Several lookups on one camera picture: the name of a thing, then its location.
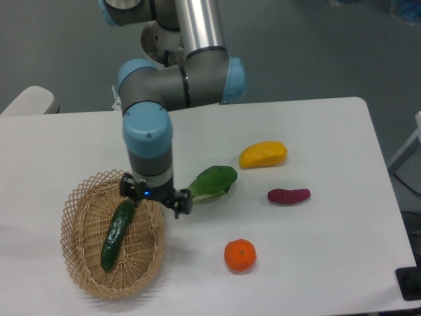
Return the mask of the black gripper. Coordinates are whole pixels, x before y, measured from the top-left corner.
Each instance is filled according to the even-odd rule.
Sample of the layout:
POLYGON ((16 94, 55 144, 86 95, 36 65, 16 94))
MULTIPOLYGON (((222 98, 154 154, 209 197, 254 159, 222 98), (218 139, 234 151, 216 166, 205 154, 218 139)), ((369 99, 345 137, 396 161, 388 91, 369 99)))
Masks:
POLYGON ((164 184, 151 186, 146 180, 136 182, 135 178, 125 172, 119 183, 120 196, 133 201, 135 208, 143 200, 157 201, 174 211, 174 218, 178 219, 181 214, 189 215, 192 208, 191 191, 174 189, 173 177, 164 184))

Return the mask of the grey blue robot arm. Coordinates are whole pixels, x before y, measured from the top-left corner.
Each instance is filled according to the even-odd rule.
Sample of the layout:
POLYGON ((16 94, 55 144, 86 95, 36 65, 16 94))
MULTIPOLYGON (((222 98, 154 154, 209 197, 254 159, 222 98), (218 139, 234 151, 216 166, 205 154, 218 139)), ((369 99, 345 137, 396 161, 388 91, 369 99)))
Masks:
POLYGON ((118 71, 122 134, 132 167, 120 181, 120 195, 189 214, 190 191, 174 188, 169 112, 236 101, 247 87, 242 60, 227 53, 218 3, 100 1, 99 7, 112 26, 155 22, 181 35, 184 57, 177 65, 158 68, 147 59, 133 59, 118 71))

